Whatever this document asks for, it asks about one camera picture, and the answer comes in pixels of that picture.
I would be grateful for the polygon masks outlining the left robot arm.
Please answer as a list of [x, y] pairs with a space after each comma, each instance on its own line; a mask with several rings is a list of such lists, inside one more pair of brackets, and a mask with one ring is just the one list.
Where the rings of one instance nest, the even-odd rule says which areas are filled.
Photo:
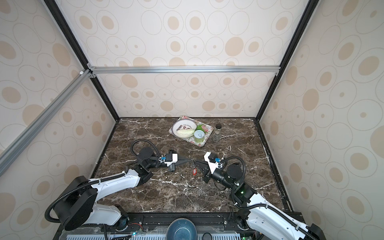
[[149, 147], [135, 153], [134, 147], [139, 142], [140, 139], [133, 141], [130, 147], [136, 158], [132, 168], [104, 178], [75, 178], [47, 207], [45, 220], [62, 224], [66, 231], [89, 224], [112, 226], [118, 231], [125, 230], [130, 220], [128, 213], [120, 206], [101, 205], [98, 201], [119, 191], [144, 185], [153, 176], [151, 169], [168, 168], [170, 172], [174, 172], [176, 166], [191, 161], [180, 157], [173, 150], [162, 155], [158, 148], [146, 139], [143, 142], [149, 144]]

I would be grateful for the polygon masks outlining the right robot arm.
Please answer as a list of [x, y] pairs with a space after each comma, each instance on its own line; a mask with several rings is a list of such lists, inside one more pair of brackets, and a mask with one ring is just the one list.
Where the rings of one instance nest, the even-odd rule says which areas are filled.
[[238, 209], [237, 219], [271, 240], [325, 240], [323, 230], [315, 224], [302, 223], [269, 203], [245, 182], [246, 163], [238, 156], [218, 159], [207, 153], [205, 160], [193, 161], [202, 172], [203, 181], [213, 180], [231, 190], [230, 199]]

